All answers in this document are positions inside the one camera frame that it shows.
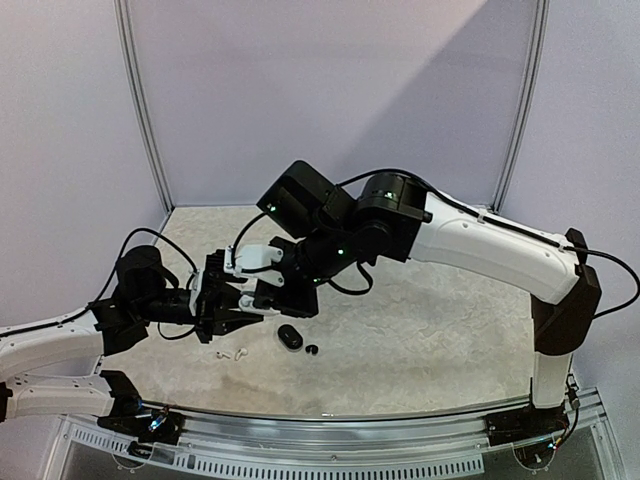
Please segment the white earbud charging case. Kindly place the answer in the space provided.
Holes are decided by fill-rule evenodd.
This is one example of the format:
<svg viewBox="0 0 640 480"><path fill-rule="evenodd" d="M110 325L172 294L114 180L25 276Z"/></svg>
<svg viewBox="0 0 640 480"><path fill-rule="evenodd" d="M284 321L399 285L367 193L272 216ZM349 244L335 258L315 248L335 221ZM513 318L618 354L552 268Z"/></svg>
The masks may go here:
<svg viewBox="0 0 640 480"><path fill-rule="evenodd" d="M254 304L254 298L250 295L243 294L238 302L239 309L242 312L250 313L260 316L275 316L278 314L277 310L272 308L259 308Z"/></svg>

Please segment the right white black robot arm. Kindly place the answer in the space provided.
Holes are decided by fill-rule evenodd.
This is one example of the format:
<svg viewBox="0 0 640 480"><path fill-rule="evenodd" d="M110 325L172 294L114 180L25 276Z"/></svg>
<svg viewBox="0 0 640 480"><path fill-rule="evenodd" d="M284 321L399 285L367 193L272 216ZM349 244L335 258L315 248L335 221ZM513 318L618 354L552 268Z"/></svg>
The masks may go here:
<svg viewBox="0 0 640 480"><path fill-rule="evenodd" d="M565 395L573 353L584 342L602 291L584 237L537 232L461 204L399 170L369 174L351 196L309 163L292 163L261 197L280 226L254 302L292 317L318 313L318 286L354 264L385 257L437 263L517 287L530 295L534 323L531 403L517 427L537 436Z"/></svg>

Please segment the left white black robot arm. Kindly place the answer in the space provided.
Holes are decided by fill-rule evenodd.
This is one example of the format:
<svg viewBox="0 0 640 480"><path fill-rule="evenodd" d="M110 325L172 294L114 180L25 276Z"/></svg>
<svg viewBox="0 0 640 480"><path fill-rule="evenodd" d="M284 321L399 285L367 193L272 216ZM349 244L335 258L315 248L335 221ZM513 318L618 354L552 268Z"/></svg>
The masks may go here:
<svg viewBox="0 0 640 480"><path fill-rule="evenodd" d="M90 374L30 378L30 372L71 360L95 361L125 352L148 336L152 323L187 325L206 344L216 336L263 321L244 311L248 296L238 279L211 256L204 278L187 288L162 263L158 248L129 250L115 264L117 285L111 297L76 313L9 327L1 334L1 418L88 414L111 418L128 434L148 426L148 412L128 377L95 368Z"/></svg>

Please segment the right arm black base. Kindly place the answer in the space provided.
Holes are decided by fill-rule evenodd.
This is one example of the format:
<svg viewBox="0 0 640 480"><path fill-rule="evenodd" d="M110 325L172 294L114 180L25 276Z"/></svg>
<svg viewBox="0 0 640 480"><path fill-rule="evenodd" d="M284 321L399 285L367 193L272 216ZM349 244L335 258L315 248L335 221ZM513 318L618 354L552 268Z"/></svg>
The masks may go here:
<svg viewBox="0 0 640 480"><path fill-rule="evenodd" d="M568 426L562 406L537 409L532 404L487 414L483 421L491 446L544 437Z"/></svg>

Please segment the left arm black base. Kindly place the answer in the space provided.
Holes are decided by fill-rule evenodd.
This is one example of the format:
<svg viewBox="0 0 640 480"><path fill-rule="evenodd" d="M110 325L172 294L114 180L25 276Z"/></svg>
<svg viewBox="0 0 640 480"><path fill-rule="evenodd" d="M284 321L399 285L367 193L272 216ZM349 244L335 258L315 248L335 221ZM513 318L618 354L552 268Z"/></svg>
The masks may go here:
<svg viewBox="0 0 640 480"><path fill-rule="evenodd" d="M103 429L135 437L139 443L177 445L186 417L168 405L161 408L141 407L135 413L112 413L99 417Z"/></svg>

